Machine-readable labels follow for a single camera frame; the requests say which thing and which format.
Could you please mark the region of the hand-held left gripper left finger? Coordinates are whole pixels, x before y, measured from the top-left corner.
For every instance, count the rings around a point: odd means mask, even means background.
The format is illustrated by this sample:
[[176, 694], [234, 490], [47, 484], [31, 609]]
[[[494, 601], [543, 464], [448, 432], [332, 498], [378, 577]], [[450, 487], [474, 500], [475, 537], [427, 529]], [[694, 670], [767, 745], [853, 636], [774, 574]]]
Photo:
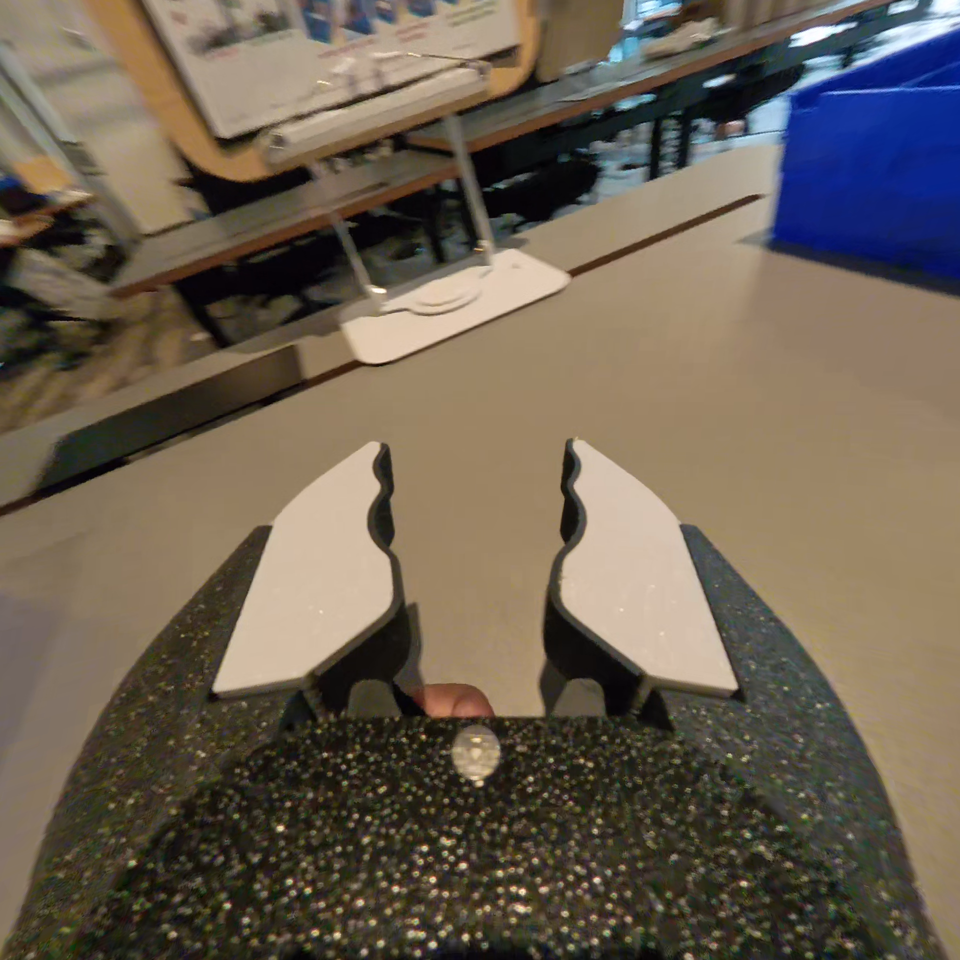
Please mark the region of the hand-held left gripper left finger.
[[212, 695], [314, 690], [331, 714], [358, 683], [392, 684], [412, 630], [392, 544], [389, 446], [370, 441], [277, 515], [226, 644]]

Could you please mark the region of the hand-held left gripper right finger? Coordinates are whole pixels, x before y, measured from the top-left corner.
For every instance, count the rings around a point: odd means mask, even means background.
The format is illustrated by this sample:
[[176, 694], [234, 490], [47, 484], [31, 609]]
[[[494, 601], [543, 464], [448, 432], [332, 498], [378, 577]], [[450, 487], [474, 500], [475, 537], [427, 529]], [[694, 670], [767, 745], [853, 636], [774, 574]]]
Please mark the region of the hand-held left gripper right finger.
[[543, 618], [548, 714], [627, 714], [653, 694], [737, 698], [741, 684], [685, 528], [582, 438], [563, 451], [561, 546]]

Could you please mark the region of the blue plastic bin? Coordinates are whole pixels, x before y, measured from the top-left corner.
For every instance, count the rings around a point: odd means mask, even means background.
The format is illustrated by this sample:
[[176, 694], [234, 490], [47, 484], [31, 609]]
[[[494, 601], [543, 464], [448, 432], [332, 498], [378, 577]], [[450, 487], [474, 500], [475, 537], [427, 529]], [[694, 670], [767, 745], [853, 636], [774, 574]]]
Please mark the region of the blue plastic bin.
[[959, 278], [959, 30], [791, 98], [774, 242]]

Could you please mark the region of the person's left hand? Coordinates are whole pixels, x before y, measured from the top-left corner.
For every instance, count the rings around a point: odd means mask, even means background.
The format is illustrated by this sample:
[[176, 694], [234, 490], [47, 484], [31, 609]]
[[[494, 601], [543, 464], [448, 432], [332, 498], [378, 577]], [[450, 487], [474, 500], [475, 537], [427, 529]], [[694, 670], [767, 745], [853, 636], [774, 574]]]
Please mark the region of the person's left hand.
[[415, 690], [412, 699], [432, 718], [486, 718], [496, 713], [486, 694], [463, 683], [430, 683]]

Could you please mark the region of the grey table with wooden edge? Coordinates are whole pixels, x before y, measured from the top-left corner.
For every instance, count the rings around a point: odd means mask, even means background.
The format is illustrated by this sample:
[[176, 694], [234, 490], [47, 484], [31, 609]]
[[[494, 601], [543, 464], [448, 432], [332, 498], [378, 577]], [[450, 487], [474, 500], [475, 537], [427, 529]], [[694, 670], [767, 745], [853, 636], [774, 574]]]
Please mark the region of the grey table with wooden edge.
[[646, 41], [619, 62], [474, 108], [459, 122], [463, 144], [494, 183], [639, 125], [654, 125], [660, 149], [665, 120], [678, 116], [682, 166], [690, 125], [714, 91], [739, 93], [824, 56], [840, 55], [848, 66], [863, 43], [923, 18], [930, 5], [818, 2], [663, 58], [649, 58]]
[[331, 228], [343, 220], [450, 181], [456, 158], [437, 150], [400, 150], [358, 166], [319, 166], [319, 177], [269, 198], [198, 222], [186, 223], [142, 241], [109, 285], [121, 301], [171, 286], [196, 323], [219, 349], [234, 344], [201, 304], [199, 277]]

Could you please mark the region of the black office chair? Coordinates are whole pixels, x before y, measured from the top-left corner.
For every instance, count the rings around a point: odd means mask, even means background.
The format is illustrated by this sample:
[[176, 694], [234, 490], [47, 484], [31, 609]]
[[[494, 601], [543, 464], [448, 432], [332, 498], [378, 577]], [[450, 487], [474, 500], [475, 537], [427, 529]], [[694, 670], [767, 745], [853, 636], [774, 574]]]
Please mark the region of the black office chair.
[[549, 221], [591, 194], [601, 173], [601, 165], [586, 155], [556, 160], [484, 189], [486, 212], [490, 218], [513, 215], [528, 224]]

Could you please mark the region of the cluttered table with wooden edge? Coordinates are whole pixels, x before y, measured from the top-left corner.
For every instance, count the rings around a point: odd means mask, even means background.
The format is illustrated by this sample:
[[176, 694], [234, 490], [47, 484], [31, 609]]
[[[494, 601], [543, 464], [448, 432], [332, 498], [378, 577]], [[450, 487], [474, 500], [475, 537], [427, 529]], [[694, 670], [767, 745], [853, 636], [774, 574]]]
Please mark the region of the cluttered table with wooden edge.
[[56, 217], [87, 207], [95, 199], [95, 195], [88, 191], [74, 189], [25, 213], [11, 214], [2, 208], [1, 249], [12, 249], [36, 239], [54, 226]]

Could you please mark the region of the wooden framed poster board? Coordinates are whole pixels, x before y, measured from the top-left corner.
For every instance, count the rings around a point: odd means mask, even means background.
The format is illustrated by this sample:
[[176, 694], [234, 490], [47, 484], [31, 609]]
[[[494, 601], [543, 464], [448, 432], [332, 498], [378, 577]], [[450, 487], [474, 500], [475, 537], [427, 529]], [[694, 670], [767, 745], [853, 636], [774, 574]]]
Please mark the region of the wooden framed poster board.
[[252, 183], [510, 93], [537, 2], [90, 1], [187, 161]]

